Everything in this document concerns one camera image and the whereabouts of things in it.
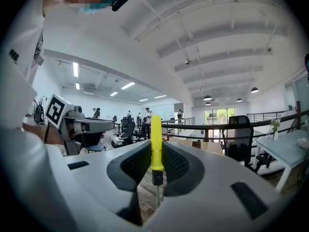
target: potted plant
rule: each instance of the potted plant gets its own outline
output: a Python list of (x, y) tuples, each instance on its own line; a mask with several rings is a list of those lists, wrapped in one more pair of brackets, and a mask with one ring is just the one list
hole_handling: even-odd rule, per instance
[(280, 122), (277, 119), (272, 119), (270, 125), (272, 126), (272, 130), (274, 132), (274, 140), (278, 139), (278, 127), (280, 126)]

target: white table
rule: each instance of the white table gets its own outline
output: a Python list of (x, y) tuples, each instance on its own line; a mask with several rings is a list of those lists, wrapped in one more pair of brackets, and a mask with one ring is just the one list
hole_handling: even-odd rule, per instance
[(302, 137), (309, 140), (309, 136), (304, 130), (296, 130), (288, 134), (279, 135), (278, 140), (276, 141), (274, 141), (272, 137), (269, 139), (263, 137), (256, 140), (257, 151), (255, 154), (253, 168), (256, 168), (258, 161), (256, 157), (260, 154), (261, 147), (263, 147), (267, 153), (285, 166), (281, 179), (276, 186), (277, 191), (281, 191), (291, 172), (291, 169), (302, 163), (305, 158), (308, 158), (306, 151), (297, 144), (297, 140)]

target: chair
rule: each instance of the chair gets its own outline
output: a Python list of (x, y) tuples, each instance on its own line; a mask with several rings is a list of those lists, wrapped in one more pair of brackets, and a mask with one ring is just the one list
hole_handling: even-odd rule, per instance
[(126, 132), (126, 126), (127, 126), (127, 124), (128, 124), (128, 120), (127, 120), (127, 118), (126, 119), (122, 119), (121, 120), (121, 132), (123, 133), (123, 132)]
[(145, 137), (145, 125), (143, 124), (141, 129), (135, 129), (133, 136), (138, 138), (136, 142), (141, 142), (141, 138)]
[[(246, 127), (240, 129), (240, 128), (237, 128), (237, 125), (245, 125)], [(227, 127), (227, 131), (228, 131), (227, 137), (247, 137), (247, 138), (225, 139), (225, 134), (224, 134), (225, 130), (226, 129), (222, 130), (222, 136), (223, 136), (224, 145), (225, 145), (225, 155), (237, 161), (243, 161), (246, 167), (251, 168), (251, 166), (249, 166), (249, 163), (251, 160), (253, 127), (250, 126), (250, 121), (248, 117), (247, 116), (232, 116), (229, 118), (229, 123)]]
[(132, 134), (133, 134), (134, 128), (135, 128), (135, 123), (129, 123), (126, 126), (126, 132), (122, 134), (122, 136), (120, 137), (120, 139), (123, 140), (123, 143), (117, 145), (114, 143), (114, 141), (112, 141), (113, 148), (120, 148), (126, 145), (133, 144)]

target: window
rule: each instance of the window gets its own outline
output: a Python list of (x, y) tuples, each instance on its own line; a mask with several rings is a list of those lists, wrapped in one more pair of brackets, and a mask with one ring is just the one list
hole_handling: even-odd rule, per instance
[(205, 110), (205, 125), (228, 124), (228, 118), (235, 116), (235, 108)]
[[(205, 110), (205, 125), (223, 125), (228, 124), (228, 118), (235, 116), (235, 108), (223, 108), (215, 110)], [(221, 137), (220, 130), (209, 130), (208, 137)]]

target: yellow screwdriver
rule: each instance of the yellow screwdriver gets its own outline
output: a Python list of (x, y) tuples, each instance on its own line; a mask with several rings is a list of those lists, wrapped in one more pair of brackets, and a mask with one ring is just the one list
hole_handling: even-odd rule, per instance
[(160, 205), (159, 186), (163, 184), (162, 156), (162, 126), (161, 117), (154, 115), (151, 118), (151, 169), (153, 174), (153, 185), (156, 188), (156, 205)]

